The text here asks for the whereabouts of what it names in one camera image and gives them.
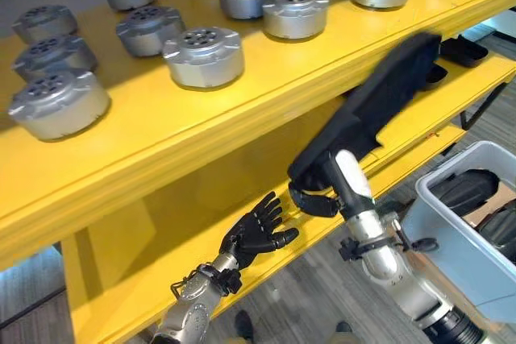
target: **lower shelf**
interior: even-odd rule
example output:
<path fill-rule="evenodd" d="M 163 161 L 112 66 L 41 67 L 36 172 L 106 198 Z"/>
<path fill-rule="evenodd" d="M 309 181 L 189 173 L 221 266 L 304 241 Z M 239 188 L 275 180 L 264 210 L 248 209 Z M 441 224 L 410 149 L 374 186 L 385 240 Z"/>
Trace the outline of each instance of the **lower shelf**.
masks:
<path fill-rule="evenodd" d="M 242 271 L 243 287 L 216 314 L 342 224 L 293 207 L 286 167 L 341 102 L 278 128 L 222 159 L 138 200 L 62 241 L 76 342 L 118 342 L 159 319 L 174 302 L 169 285 L 217 255 L 223 235 L 270 189 L 281 195 L 285 225 L 300 236 L 260 255 Z M 446 126 L 370 176 L 376 197 L 457 142 L 464 132 Z M 374 155 L 362 162 L 366 173 Z"/>

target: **plastic bin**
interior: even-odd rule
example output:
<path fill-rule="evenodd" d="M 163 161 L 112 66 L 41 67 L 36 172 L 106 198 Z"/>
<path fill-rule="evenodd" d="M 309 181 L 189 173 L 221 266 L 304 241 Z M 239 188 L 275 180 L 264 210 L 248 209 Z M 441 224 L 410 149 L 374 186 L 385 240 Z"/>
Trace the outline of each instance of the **plastic bin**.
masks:
<path fill-rule="evenodd" d="M 480 141 L 418 180 L 418 198 L 402 224 L 412 240 L 437 238 L 439 249 L 428 258 L 480 313 L 492 321 L 516 322 L 516 267 L 429 190 L 472 168 L 490 170 L 516 190 L 516 156 Z"/>

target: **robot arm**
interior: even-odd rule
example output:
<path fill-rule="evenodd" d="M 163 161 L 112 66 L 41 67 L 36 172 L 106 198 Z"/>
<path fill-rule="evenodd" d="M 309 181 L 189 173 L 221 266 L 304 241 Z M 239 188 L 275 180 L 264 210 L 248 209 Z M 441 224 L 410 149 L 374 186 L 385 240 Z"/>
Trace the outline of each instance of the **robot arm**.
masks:
<path fill-rule="evenodd" d="M 374 208 L 367 179 L 355 156 L 346 150 L 330 153 L 322 170 L 342 202 L 341 214 L 352 235 L 351 240 L 342 242 L 343 258 L 362 259 L 368 278 L 382 287 L 434 344 L 494 343 L 410 266 L 402 252 L 431 251 L 439 246 L 432 240 L 411 243 L 396 218 L 391 226 L 398 238 L 392 237 Z"/>
<path fill-rule="evenodd" d="M 177 303 L 164 316 L 152 344 L 201 342 L 221 298 L 240 289 L 239 270 L 248 267 L 259 253 L 281 249 L 299 235 L 297 229 L 274 232 L 282 222 L 279 204 L 275 193 L 267 195 L 229 230 L 213 263 L 199 265 L 172 285 Z"/>
<path fill-rule="evenodd" d="M 342 214 L 352 236 L 341 243 L 344 260 L 362 259 L 368 278 L 434 344 L 493 342 L 410 266 L 404 251 L 431 251 L 438 247 L 436 241 L 409 241 L 397 219 L 391 223 L 395 235 L 387 230 L 357 161 L 380 145 L 378 131 L 424 86 L 439 44 L 440 36 L 419 33 L 392 50 L 289 166 L 289 189 L 305 213 L 326 218 Z M 335 199 L 313 194 L 328 188 Z"/>

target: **floor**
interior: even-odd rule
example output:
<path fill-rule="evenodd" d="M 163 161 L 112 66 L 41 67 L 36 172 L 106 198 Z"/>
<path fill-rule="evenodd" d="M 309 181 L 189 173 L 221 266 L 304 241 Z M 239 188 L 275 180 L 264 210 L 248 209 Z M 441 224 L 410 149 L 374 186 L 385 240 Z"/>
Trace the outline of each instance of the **floor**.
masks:
<path fill-rule="evenodd" d="M 493 36 L 484 38 L 481 43 L 516 60 L 516 44 Z M 479 139 L 492 140 L 516 153 L 515 126 L 516 81 L 513 81 L 451 155 Z M 414 182 L 442 160 L 442 156 L 436 157 L 382 201 L 411 199 Z M 364 343 L 429 343 L 393 301 L 364 277 L 360 263 L 344 263 L 338 256 L 337 246 L 343 233 L 343 228 L 335 230 L 212 321 L 206 341 L 210 344 L 223 342 L 234 335 L 234 316 L 239 310 L 246 309 L 254 322 L 258 343 L 324 343 L 336 322 L 343 319 L 351 324 Z M 0 323 L 63 285 L 60 256 L 52 248 L 34 255 L 18 267 L 0 272 Z M 460 294 L 454 296 L 468 308 Z M 513 326 L 491 324 L 489 328 L 497 331 L 505 342 L 516 342 Z M 0 344 L 72 342 L 66 292 L 59 293 L 0 331 Z M 144 342 L 141 337 L 129 341 L 130 344 Z"/>

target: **black pad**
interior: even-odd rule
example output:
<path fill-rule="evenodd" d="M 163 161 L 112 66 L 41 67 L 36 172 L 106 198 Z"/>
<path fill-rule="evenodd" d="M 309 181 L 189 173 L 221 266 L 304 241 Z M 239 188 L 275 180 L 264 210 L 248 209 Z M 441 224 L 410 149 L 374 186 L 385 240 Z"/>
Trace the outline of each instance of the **black pad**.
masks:
<path fill-rule="evenodd" d="M 423 32 L 395 47 L 289 166 L 290 179 L 305 190 L 327 188 L 317 167 L 320 155 L 347 149 L 361 160 L 379 147 L 378 131 L 426 84 L 440 42 L 440 35 Z"/>

